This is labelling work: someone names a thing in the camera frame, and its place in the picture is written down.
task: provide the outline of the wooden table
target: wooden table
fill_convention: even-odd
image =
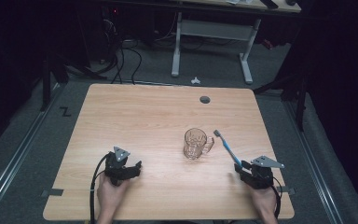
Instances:
[[[211,102],[201,103],[201,96]],[[53,188],[63,189],[63,194],[49,196],[44,218],[90,219],[91,178],[113,146],[131,153],[128,166],[137,161],[143,165],[115,219],[257,218],[249,191],[219,138],[197,161],[184,156],[184,134],[190,128],[208,135],[219,130],[240,160],[261,155],[276,160],[251,90],[94,84],[54,182]],[[284,185],[280,170],[273,172]],[[97,217],[97,197],[95,205]],[[280,218],[293,215],[284,193]]]

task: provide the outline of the wires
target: wires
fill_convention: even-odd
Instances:
[[[137,41],[137,40],[136,40],[136,44],[135,44],[134,46],[129,47],[129,48],[123,48],[123,43],[124,43],[124,42],[126,42],[126,41],[122,41],[122,42],[121,42],[121,45],[120,45],[121,66],[117,69],[117,73],[115,74],[114,78],[112,79],[111,84],[113,84],[113,83],[116,81],[117,77],[120,78],[120,84],[122,84],[122,79],[121,79],[120,72],[121,72],[121,70],[122,70],[122,68],[123,68],[123,66],[124,66],[124,60],[125,60],[124,50],[128,50],[128,51],[134,52],[134,53],[137,54],[138,57],[139,57],[138,65],[136,66],[135,70],[134,70],[134,71],[132,72],[132,74],[131,74],[131,82],[132,82],[133,85],[135,85],[135,79],[134,79],[134,77],[135,77],[135,73],[138,71],[139,67],[141,66],[141,63],[142,63],[142,55],[141,55],[138,51],[132,49],[132,48],[135,48],[135,47],[138,46],[138,41]]]

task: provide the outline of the desk leg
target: desk leg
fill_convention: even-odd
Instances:
[[[251,71],[249,70],[248,57],[249,57],[249,53],[251,52],[252,45],[255,42],[255,36],[257,35],[257,31],[258,31],[258,27],[260,26],[260,22],[261,22],[260,19],[255,21],[255,25],[252,29],[250,38],[248,40],[248,45],[246,46],[246,51],[244,53],[240,54],[242,72],[243,72],[243,75],[245,76],[246,84],[253,83],[252,74],[251,74]]]
[[[176,24],[175,52],[173,53],[173,61],[172,61],[172,76],[173,77],[179,76],[181,30],[182,30],[182,12],[178,12],[178,22]]]

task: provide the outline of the black cable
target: black cable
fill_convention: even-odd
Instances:
[[[277,206],[275,208],[275,217],[278,218],[278,215],[280,214],[281,212],[281,198],[282,198],[282,185],[281,183],[278,181],[277,178],[274,177],[274,179],[278,182],[278,185],[281,189],[281,195],[278,193],[278,191],[276,190],[276,188],[272,185],[271,188],[274,190],[274,193],[275,193],[275,197],[276,197],[276,200],[277,200]]]
[[[105,155],[97,165],[95,169],[94,175],[92,176],[91,186],[89,188],[89,220],[91,224],[95,223],[95,215],[94,215],[94,190],[95,190],[95,180],[99,174],[98,170],[100,169],[101,163],[106,159],[107,155]]]
[[[127,49],[127,50],[130,50],[130,51],[132,51],[132,52],[134,52],[134,53],[138,54],[138,56],[139,56],[139,63],[138,63],[138,66],[135,68],[135,71],[133,71],[133,73],[132,73],[132,75],[131,75],[131,81],[132,81],[132,84],[133,84],[133,85],[135,85],[135,80],[134,80],[133,78],[134,78],[134,76],[135,76],[136,71],[138,71],[139,67],[141,66],[141,63],[142,63],[142,56],[141,56],[141,54],[140,54],[140,53],[138,53],[138,52],[137,52],[136,50],[134,50],[134,49]]]
[[[120,78],[120,84],[122,84],[122,80],[121,80],[121,69],[124,66],[124,52],[123,52],[123,48],[120,48],[120,52],[121,52],[121,59],[122,59],[122,63],[121,66],[117,68],[117,73],[115,74],[115,76],[113,77],[112,81],[110,82],[110,84],[113,84],[116,81],[116,78],[119,77]]]

